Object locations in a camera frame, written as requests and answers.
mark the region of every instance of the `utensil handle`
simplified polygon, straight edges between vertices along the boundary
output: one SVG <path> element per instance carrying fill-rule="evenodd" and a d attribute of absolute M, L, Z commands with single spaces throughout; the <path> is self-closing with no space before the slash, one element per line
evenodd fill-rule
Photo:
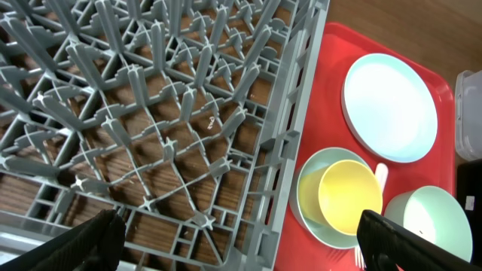
<path fill-rule="evenodd" d="M 378 163 L 375 169 L 375 177 L 377 177 L 378 182 L 380 183 L 380 187 L 382 188 L 382 192 L 385 189 L 386 179 L 389 176 L 389 168 L 384 163 Z"/>

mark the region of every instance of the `white label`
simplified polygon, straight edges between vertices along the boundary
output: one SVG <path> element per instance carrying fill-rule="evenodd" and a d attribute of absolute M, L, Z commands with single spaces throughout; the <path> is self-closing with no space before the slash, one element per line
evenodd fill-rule
<path fill-rule="evenodd" d="M 465 210 L 474 211 L 475 196 L 467 196 L 465 198 Z"/>

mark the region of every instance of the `gray dish rack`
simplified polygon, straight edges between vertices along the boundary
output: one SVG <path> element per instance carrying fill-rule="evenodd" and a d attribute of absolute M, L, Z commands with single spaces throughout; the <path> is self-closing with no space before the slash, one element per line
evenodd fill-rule
<path fill-rule="evenodd" d="M 152 225 L 160 230 L 173 232 L 167 247 L 127 238 L 125 248 L 139 251 L 142 259 L 121 262 L 119 269 L 143 268 L 145 256 L 154 255 L 169 259 L 164 268 L 172 270 L 272 270 L 328 4 L 329 0 L 0 1 L 0 27 L 10 37 L 0 41 L 0 120 L 9 123 L 0 140 L 0 172 L 38 188 L 25 214 L 0 210 L 1 247 L 28 251 L 65 232 L 66 214 L 81 197 L 116 209 L 126 221 L 127 234 L 141 228 L 135 223 L 140 215 L 157 221 Z M 288 23 L 274 16 L 279 8 L 289 12 Z M 243 21 L 244 29 L 230 27 L 234 21 Z M 271 41 L 280 46 L 269 46 Z M 150 57 L 138 53 L 142 48 Z M 34 69 L 11 61 L 25 55 L 36 63 Z M 234 83 L 236 73 L 241 76 Z M 157 89 L 146 83 L 152 77 L 163 82 Z M 249 94 L 258 78 L 271 84 L 266 105 Z M 214 85 L 216 80 L 223 80 L 225 89 Z M 34 82 L 29 91 L 26 81 Z M 108 102 L 109 91 L 125 85 L 133 101 Z M 82 106 L 73 106 L 73 99 L 83 101 Z M 197 106 L 200 99 L 205 102 Z M 167 100 L 174 101 L 178 115 L 157 120 L 149 108 Z M 236 106 L 223 119 L 220 110 L 227 103 Z M 135 111 L 145 112 L 149 124 L 133 132 L 120 119 Z M 212 134 L 201 135 L 190 125 L 199 116 L 209 117 Z M 163 133 L 180 123 L 191 136 L 187 144 Z M 259 129 L 253 154 L 233 145 L 242 123 Z M 89 145 L 84 134 L 89 129 L 101 129 L 111 143 Z M 140 163 L 131 147 L 149 137 L 158 140 L 160 158 Z M 53 157 L 45 142 L 58 138 L 61 144 Z M 212 160 L 206 152 L 219 139 L 227 142 L 227 149 Z M 26 149 L 35 157 L 19 155 Z M 106 180 L 96 159 L 118 150 L 125 151 L 130 165 L 119 178 Z M 199 153 L 207 170 L 186 178 L 176 157 L 192 151 Z M 258 160 L 260 153 L 264 160 Z M 79 165 L 89 174 L 76 169 Z M 178 181 L 164 194 L 153 191 L 145 177 L 159 166 L 167 166 Z M 70 169 L 76 169 L 72 181 L 59 181 Z M 244 176 L 236 208 L 216 201 L 229 172 Z M 252 190 L 254 175 L 258 179 Z M 212 195 L 209 205 L 200 208 L 191 187 L 207 178 L 212 180 Z M 112 196 L 112 190 L 126 183 L 142 189 L 141 204 Z M 166 215 L 159 207 L 176 193 L 186 196 L 189 218 Z M 247 201 L 252 211 L 245 217 Z M 49 211 L 39 218 L 45 208 Z M 241 227 L 244 238 L 236 247 Z M 216 230 L 227 234 L 223 249 Z M 201 249 L 212 250 L 214 262 L 194 256 L 199 242 Z"/>

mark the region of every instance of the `plastic dish rack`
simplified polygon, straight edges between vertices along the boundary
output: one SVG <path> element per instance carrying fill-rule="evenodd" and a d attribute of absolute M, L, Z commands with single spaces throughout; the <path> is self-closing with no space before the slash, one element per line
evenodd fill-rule
<path fill-rule="evenodd" d="M 327 10 L 0 1 L 0 243 L 116 209 L 120 269 L 272 269 Z"/>

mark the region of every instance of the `yellow cup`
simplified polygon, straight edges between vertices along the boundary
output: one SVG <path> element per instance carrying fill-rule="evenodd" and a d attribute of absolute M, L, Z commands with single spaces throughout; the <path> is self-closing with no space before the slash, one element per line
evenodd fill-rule
<path fill-rule="evenodd" d="M 354 236 L 365 209 L 381 213 L 380 183 L 365 165 L 341 160 L 300 179 L 300 208 L 305 218 Z"/>

